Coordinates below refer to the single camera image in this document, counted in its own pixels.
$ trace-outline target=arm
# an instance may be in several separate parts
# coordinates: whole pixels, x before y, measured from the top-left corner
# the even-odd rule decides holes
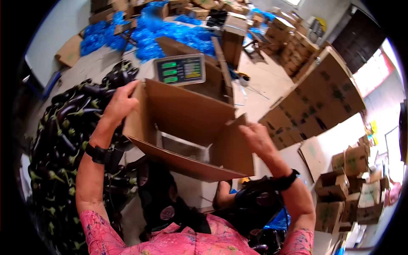
[[[139,101],[129,98],[138,82],[130,82],[126,86],[116,89],[110,103],[106,107],[96,129],[89,140],[93,147],[109,148],[115,129],[120,125],[123,118],[129,115]],[[103,204],[103,179],[104,165],[95,163],[88,154],[84,154],[78,167],[76,177],[75,202],[78,214],[85,210],[91,210],[102,216],[109,222]]]
[[[279,155],[264,125],[251,123],[239,128],[249,148],[265,162],[274,177],[289,176],[292,173],[292,169]],[[315,206],[312,195],[302,180],[296,178],[287,190],[282,191],[282,197],[291,217],[288,232],[299,229],[313,231],[316,223]]]

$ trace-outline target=pile of eggplants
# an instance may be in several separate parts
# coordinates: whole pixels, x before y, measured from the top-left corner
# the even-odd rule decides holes
[[[61,254],[87,254],[82,225],[75,206],[75,179],[85,147],[118,87],[135,79],[139,69],[131,61],[116,64],[101,84],[87,79],[56,95],[38,123],[31,144],[32,207],[47,237]],[[112,138],[115,147],[129,143],[122,135],[123,123]],[[106,169],[104,204],[111,226],[122,237],[121,214],[126,201],[134,194],[134,170],[119,165]]]

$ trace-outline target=green digital display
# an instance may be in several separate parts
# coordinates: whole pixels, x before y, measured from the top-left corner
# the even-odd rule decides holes
[[[163,72],[163,76],[167,76],[167,75],[172,75],[172,74],[176,74],[177,70],[173,69],[173,70],[167,70]]]
[[[163,68],[163,69],[165,69],[165,68],[170,68],[170,67],[176,67],[176,66],[177,66],[176,62],[170,62],[170,63],[164,63],[164,64],[162,64],[162,68]]]
[[[177,81],[177,76],[176,77],[169,77],[164,79],[164,83],[169,83],[169,82],[176,82]]]

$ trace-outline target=pink floral shirt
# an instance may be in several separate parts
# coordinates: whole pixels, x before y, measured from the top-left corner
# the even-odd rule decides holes
[[[186,227],[180,233],[176,223],[153,232],[149,242],[127,247],[110,224],[94,211],[80,215],[88,251],[91,255],[154,255],[154,254],[258,254],[251,249],[248,240],[241,236],[226,220],[207,214],[211,234],[196,233]],[[311,255],[313,232],[301,229],[292,232],[280,254]]]

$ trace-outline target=digital scale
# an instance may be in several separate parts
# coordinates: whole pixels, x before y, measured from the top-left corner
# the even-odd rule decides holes
[[[181,86],[206,80],[204,54],[159,58],[153,64],[155,78],[167,84]]]

